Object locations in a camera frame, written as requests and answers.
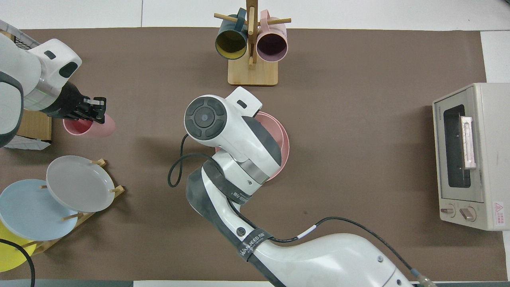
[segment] yellow plate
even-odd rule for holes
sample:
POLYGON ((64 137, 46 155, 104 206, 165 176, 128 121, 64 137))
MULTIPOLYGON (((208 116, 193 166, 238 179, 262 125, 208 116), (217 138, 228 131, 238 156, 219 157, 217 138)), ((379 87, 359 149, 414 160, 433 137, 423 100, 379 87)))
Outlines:
MULTIPOLYGON (((9 240, 11 242, 14 242, 18 245, 24 245, 27 243, 32 242, 32 240, 21 238, 18 235, 13 234, 11 231, 9 231, 2 221, 0 221, 0 238, 9 240)), ((34 250, 36 248, 36 244, 30 245, 28 247, 25 247, 25 250, 29 255, 32 255, 34 253, 34 250)), ((13 268, 16 268, 23 264, 27 259, 23 254, 17 250, 16 248, 0 243, 0 272, 4 272, 7 270, 11 270, 13 268)))

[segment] wooden peg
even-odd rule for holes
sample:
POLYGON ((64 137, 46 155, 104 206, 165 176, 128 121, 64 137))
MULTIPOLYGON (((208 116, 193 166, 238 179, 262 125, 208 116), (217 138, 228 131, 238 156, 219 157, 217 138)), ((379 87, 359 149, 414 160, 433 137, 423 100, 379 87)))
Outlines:
POLYGON ((90 163, 93 163, 93 164, 97 164, 101 167, 105 166, 106 165, 106 161, 102 158, 98 159, 98 160, 91 160, 90 163))
POLYGON ((69 219, 71 219, 71 218, 80 217, 80 216, 82 216, 82 215, 83 215, 83 213, 78 212, 78 213, 73 214, 73 215, 71 215, 71 216, 63 217, 61 220, 62 220, 62 221, 66 221, 66 220, 69 220, 69 219))
POLYGON ((22 248, 27 248, 28 246, 32 246, 32 245, 34 245, 34 244, 38 244, 38 243, 40 243, 40 242, 41 242, 41 241, 32 241, 32 242, 29 242, 29 243, 27 243, 27 244, 23 244, 23 245, 21 245, 21 247, 22 247, 22 248))
POLYGON ((255 19, 255 7, 250 7, 249 17, 248 17, 248 35, 253 35, 253 28, 254 28, 254 22, 255 19))
POLYGON ((291 23, 292 18, 285 18, 285 19, 278 19, 278 20, 269 20, 267 21, 267 25, 275 25, 275 24, 285 24, 285 23, 291 23))
POLYGON ((246 0, 246 11, 248 13, 248 22, 252 23, 248 28, 253 27, 253 34, 248 35, 248 56, 253 57, 253 62, 248 59, 248 65, 257 63, 257 53, 255 50, 255 43, 257 42, 257 36, 259 33, 259 0, 246 0))
POLYGON ((115 189, 111 189, 110 192, 111 193, 119 193, 119 192, 122 193, 122 192, 124 192, 124 186, 119 185, 115 189))
MULTIPOLYGON (((228 20, 228 21, 231 21, 231 22, 237 22, 237 18, 230 17, 230 16, 223 15, 223 14, 219 14, 219 13, 214 13, 214 17, 218 18, 218 19, 228 20)), ((285 23, 292 23, 292 18, 284 18, 284 19, 269 20, 269 21, 267 21, 268 25, 285 24, 285 23)), ((244 24, 249 27, 249 22, 248 21, 245 21, 244 24)), ((260 21, 257 22, 257 27, 260 27, 260 21)))

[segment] white floor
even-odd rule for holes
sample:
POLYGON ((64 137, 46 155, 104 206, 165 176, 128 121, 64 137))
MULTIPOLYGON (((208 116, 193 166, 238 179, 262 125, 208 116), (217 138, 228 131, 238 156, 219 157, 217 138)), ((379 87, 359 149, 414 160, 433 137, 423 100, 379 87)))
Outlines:
MULTIPOLYGON (((218 27, 221 20, 213 17, 215 12, 234 14, 245 4, 245 0, 1 0, 0 19, 19 29, 218 27)), ((482 31, 487 82, 510 82, 510 4, 504 0, 260 0, 261 9, 292 18, 288 28, 482 31)), ((510 270, 510 231, 503 238, 510 270)), ((199 281, 145 282, 135 286, 201 286, 199 281)), ((217 284, 204 286, 238 286, 217 284)))

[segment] toaster oven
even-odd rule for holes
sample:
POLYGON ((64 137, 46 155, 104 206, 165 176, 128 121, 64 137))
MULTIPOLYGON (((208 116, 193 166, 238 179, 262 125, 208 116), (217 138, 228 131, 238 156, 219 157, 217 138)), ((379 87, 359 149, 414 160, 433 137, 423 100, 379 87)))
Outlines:
POLYGON ((439 215, 510 230, 510 83, 475 83, 432 104, 439 215))

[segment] pink plastic cup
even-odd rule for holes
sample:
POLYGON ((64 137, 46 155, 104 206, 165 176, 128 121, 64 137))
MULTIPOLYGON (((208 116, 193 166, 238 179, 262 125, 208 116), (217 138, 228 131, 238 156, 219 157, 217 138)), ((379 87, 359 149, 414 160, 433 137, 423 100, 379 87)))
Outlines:
POLYGON ((264 61, 278 62, 287 54, 289 46, 287 28, 285 24, 268 25, 267 21, 278 20, 278 18, 270 17, 267 10, 260 14, 260 29, 256 43, 257 54, 264 61))
POLYGON ((287 159, 289 158, 289 136, 287 135, 287 132, 285 131, 282 124, 272 115, 259 111, 255 116, 255 119, 259 121, 259 123, 261 123, 261 125, 274 138, 282 153, 282 164, 276 173, 267 180, 269 181, 277 176, 287 163, 287 159))
POLYGON ((104 124, 92 121, 85 121, 83 119, 79 119, 77 121, 64 119, 64 129, 68 133, 77 136, 83 136, 88 138, 107 137, 115 131, 115 122, 107 114, 105 114, 104 124))

